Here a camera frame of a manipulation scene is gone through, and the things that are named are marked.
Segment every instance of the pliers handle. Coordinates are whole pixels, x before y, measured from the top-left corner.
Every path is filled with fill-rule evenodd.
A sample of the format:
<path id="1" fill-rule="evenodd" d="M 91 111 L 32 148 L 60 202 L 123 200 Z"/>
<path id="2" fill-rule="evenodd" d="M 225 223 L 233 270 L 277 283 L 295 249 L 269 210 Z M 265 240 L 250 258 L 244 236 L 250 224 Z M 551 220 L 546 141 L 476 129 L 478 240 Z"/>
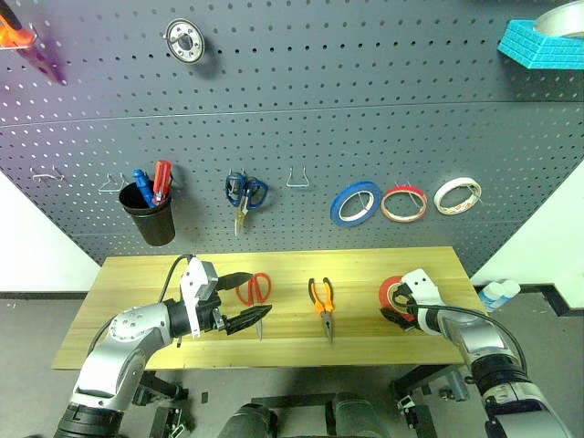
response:
<path id="1" fill-rule="evenodd" d="M 322 279 L 322 282 L 324 283 L 325 290 L 327 291 L 327 300 L 325 301 L 324 304 L 322 304 L 322 301 L 318 299 L 317 291 L 314 286 L 314 278 L 310 278 L 308 281 L 308 294 L 310 296 L 310 299 L 314 303 L 314 309 L 318 315 L 322 314 L 325 311 L 328 313 L 332 313 L 332 311 L 335 309 L 334 306 L 332 305 L 333 293 L 330 280 L 327 277 L 324 277 Z"/>

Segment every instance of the wall hook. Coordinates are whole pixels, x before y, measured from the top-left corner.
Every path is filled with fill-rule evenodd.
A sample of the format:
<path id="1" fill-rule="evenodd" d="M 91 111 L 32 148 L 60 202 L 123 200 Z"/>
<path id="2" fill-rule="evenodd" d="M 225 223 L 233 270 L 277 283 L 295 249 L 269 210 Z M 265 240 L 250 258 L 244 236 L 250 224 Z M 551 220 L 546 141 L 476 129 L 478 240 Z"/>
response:
<path id="1" fill-rule="evenodd" d="M 41 181 L 43 178 L 50 178 L 51 180 L 63 181 L 65 179 L 65 175 L 57 170 L 55 165 L 52 166 L 53 174 L 50 173 L 35 173 L 35 170 L 31 167 L 30 172 L 33 174 L 32 178 L 33 181 Z"/>
<path id="2" fill-rule="evenodd" d="M 290 166 L 290 174 L 288 175 L 288 180 L 286 181 L 286 187 L 291 187 L 293 189 L 297 189 L 300 187 L 305 187 L 305 188 L 310 187 L 310 181 L 308 180 L 308 177 L 307 177 L 307 166 L 302 166 L 302 178 L 304 178 L 306 183 L 303 183 L 303 184 L 290 183 L 292 181 L 292 166 Z"/>
<path id="3" fill-rule="evenodd" d="M 112 178 L 111 173 L 108 172 L 106 178 L 107 180 L 101 185 L 101 187 L 98 188 L 98 192 L 100 193 L 117 193 L 129 184 L 128 180 L 126 180 L 126 177 L 122 172 L 120 172 L 120 185 L 117 187 L 115 187 L 116 180 Z"/>

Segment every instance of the black cable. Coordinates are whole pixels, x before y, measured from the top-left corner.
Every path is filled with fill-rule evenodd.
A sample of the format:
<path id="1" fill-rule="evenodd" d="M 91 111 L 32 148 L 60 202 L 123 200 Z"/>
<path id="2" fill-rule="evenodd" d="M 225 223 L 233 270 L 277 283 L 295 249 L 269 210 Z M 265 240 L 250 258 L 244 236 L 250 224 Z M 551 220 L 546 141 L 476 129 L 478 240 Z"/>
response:
<path id="1" fill-rule="evenodd" d="M 487 315 L 485 315 L 477 310 L 471 310 L 470 308 L 459 308 L 457 306 L 437 306 L 437 305 L 423 305 L 423 304 L 399 304 L 398 306 L 402 306 L 405 308 L 429 308 L 429 309 L 433 308 L 436 310 L 451 310 L 453 312 L 466 313 L 468 315 L 473 315 L 475 317 L 478 317 L 478 318 L 484 319 L 485 321 L 490 322 L 494 326 L 497 326 L 498 328 L 500 328 L 501 331 L 503 331 L 507 335 L 507 337 L 509 339 L 511 339 L 511 342 L 513 342 L 513 345 L 515 346 L 515 349 L 517 350 L 517 354 L 519 355 L 519 360 L 521 361 L 521 368 L 523 368 L 524 373 L 527 374 L 526 355 L 523 352 L 523 349 L 521 348 L 519 341 L 516 339 L 515 336 L 513 336 L 513 333 L 511 333 L 507 327 L 505 327 L 503 324 L 501 324 L 496 319 L 488 317 Z"/>
<path id="2" fill-rule="evenodd" d="M 178 257 L 176 257 L 176 260 L 174 260 L 174 262 L 172 263 L 171 269 L 168 271 L 168 274 L 166 276 L 166 280 L 164 281 L 164 286 L 162 287 L 161 295 L 158 298 L 159 303 L 162 303 L 162 300 L 164 299 L 164 295 L 166 295 L 166 289 L 168 289 L 168 285 L 171 282 L 172 274 L 174 273 L 174 269 L 176 268 L 176 266 L 184 258 L 187 259 L 187 262 L 190 262 L 193 257 L 194 257 L 194 255 L 192 255 L 192 254 L 182 254 L 182 255 L 179 255 Z M 115 318 L 115 316 L 108 319 L 103 324 L 103 326 L 101 326 L 99 328 L 99 330 L 96 332 L 96 334 L 93 336 L 93 339 L 89 343 L 88 355 L 91 353 L 91 351 L 93 351 L 93 349 L 95 349 L 95 345 L 98 343 L 99 338 L 101 337 L 103 332 L 106 331 L 106 329 L 110 326 L 111 321 L 113 321 L 114 318 Z"/>

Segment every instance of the pegboard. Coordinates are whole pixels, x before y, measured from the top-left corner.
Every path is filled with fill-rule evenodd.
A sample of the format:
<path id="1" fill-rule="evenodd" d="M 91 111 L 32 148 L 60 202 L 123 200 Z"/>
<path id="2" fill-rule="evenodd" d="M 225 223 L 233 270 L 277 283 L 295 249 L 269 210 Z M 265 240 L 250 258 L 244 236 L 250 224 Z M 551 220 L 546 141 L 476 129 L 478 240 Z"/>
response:
<path id="1" fill-rule="evenodd" d="M 524 69 L 497 53 L 511 18 L 560 2 L 12 2 L 64 75 L 0 52 L 0 168 L 98 262 L 110 255 L 453 245 L 472 274 L 584 158 L 582 72 Z M 185 66 L 161 38 L 177 17 L 205 36 Z M 106 173 L 175 165 L 175 240 L 147 246 Z M 64 182 L 33 182 L 29 168 Z M 307 166 L 311 187 L 286 187 Z M 233 236 L 230 168 L 270 185 Z M 482 202 L 342 229 L 333 197 L 370 179 L 429 198 L 472 176 Z M 412 210 L 407 197 L 392 209 Z"/>

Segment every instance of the black cup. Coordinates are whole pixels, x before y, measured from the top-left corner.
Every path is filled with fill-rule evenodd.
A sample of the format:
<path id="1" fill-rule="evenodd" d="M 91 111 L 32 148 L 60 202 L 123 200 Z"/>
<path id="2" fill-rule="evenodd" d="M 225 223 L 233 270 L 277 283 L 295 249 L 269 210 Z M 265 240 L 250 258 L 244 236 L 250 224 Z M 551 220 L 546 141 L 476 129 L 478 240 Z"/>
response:
<path id="1" fill-rule="evenodd" d="M 120 191 L 120 203 L 138 226 L 140 234 L 148 245 L 163 246 L 174 238 L 171 196 L 150 208 L 136 183 L 127 185 Z"/>

